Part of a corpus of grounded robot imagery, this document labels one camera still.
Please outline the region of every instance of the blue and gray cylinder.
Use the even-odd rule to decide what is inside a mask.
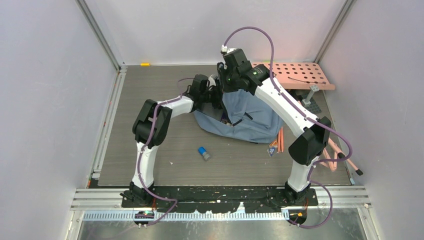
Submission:
[[[199,147],[198,149],[199,154],[202,155],[203,159],[205,161],[208,161],[212,156],[206,151],[206,149],[204,147]]]

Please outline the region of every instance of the pegboard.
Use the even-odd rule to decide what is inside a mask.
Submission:
[[[268,62],[253,62],[253,67],[264,64],[270,67]],[[279,83],[285,89],[306,89],[317,85],[320,90],[335,90],[336,86],[331,84],[321,69],[315,62],[274,62],[272,70]]]

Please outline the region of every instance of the small bottle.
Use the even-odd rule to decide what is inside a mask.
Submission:
[[[204,147],[199,147],[198,149],[199,154],[202,155],[203,159],[205,161],[208,161],[212,156],[206,151],[206,149]]]

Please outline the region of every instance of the gray-blue cloth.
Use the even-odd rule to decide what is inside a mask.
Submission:
[[[224,93],[222,103],[232,124],[242,121],[230,126],[217,119],[217,116],[222,115],[222,110],[196,110],[194,117],[202,129],[220,136],[254,143],[271,143],[276,139],[283,120],[262,100],[249,92],[239,90]]]

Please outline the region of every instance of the white wall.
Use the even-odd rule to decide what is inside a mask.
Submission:
[[[75,0],[0,11],[0,238],[64,239],[115,69]]]
[[[344,0],[90,0],[96,19],[127,65],[216,64],[237,28],[268,32],[278,61],[313,61]],[[269,61],[268,40],[240,32],[229,46],[250,60]]]
[[[387,239],[423,238],[424,1],[357,1],[321,67]]]

